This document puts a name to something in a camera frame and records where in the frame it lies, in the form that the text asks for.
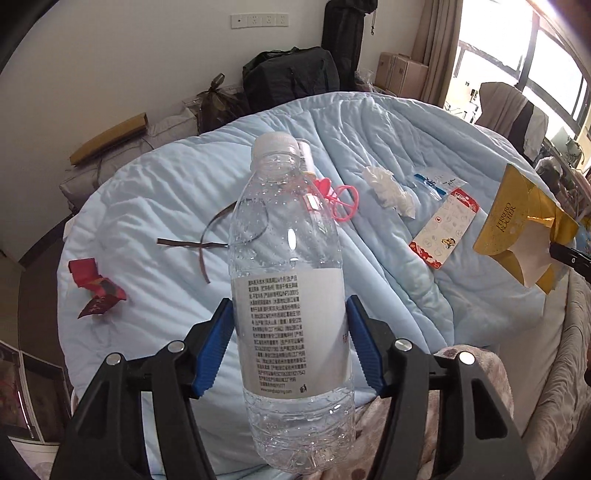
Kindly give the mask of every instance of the black tall bag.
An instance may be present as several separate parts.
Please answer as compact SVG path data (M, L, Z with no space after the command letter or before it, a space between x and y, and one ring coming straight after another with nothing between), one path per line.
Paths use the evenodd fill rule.
M242 68L242 83L253 113L297 98L339 90L339 74L323 48L264 51Z
M339 72L340 89L355 90L365 15L378 0L330 0L324 9L322 48L328 50Z

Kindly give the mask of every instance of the blue gripper pad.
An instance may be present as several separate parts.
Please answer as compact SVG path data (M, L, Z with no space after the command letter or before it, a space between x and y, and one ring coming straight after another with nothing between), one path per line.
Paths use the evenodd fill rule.
M384 358L382 352L379 351L369 331L366 321L371 321L371 319L365 313L361 301L357 296L352 295L347 299L346 308L349 332L351 333L363 374L368 385L380 394L387 385L384 380L384 364L387 361L387 357Z
M228 300L197 356L193 391L198 397L213 386L233 331L234 308L232 301Z

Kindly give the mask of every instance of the bottle label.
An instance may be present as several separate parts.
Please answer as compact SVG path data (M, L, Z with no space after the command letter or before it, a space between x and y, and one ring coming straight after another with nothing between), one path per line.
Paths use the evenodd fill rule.
M312 397L349 378L340 268L239 277L232 291L247 390L271 398Z

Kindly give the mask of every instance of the window frame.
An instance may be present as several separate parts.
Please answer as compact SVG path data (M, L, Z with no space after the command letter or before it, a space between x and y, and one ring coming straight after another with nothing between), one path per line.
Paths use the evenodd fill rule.
M506 74L510 75L512 78L515 79L516 84L514 85L520 92L523 92L525 87L528 87L535 95L537 95L543 102L545 102L561 119L562 121L568 125L568 127L574 132L575 136L578 136L582 133L583 127L585 125L585 120L587 120L587 115L589 113L589 107L591 103L591 89L589 88L589 84L585 86L583 91L583 81L585 80L585 76L583 72L581 72L581 83L579 86L579 93L577 95L577 100L574 103L573 111L569 113L562 105L558 103L557 100L554 99L546 90L544 90L540 85L529 78L531 64L534 59L535 53L535 44L537 42L538 32L542 31L544 34L547 35L548 38L553 40L560 48L562 48L570 57L572 55L564 48L564 45L560 40L555 36L554 33L548 31L544 27L540 25L540 16L536 13L535 10L532 11L532 23L531 23L531 34L530 34L530 42L527 48L527 53L525 55L525 59L523 62L519 63L518 68L520 70L514 70L511 67L505 65L499 59L495 58L493 55L476 48L469 43L459 40L458 41L458 48L460 48L459 54L457 55L457 61L453 69L453 77L457 78L457 75L460 71L460 67L462 65L462 60L464 58L465 52L470 52L474 55L479 56L480 58L492 63L495 67L499 68ZM577 115L577 118L574 117L574 113L576 112L577 105L579 104L579 100L583 96L583 103L581 105L581 110Z

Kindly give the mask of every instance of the ferrero rocher wrapper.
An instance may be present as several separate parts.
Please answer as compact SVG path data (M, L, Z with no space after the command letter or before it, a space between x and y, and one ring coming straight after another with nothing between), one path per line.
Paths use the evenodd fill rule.
M508 164L474 251L499 262L522 285L536 283L548 294L566 272L550 258L550 242L567 245L578 229L577 222Z

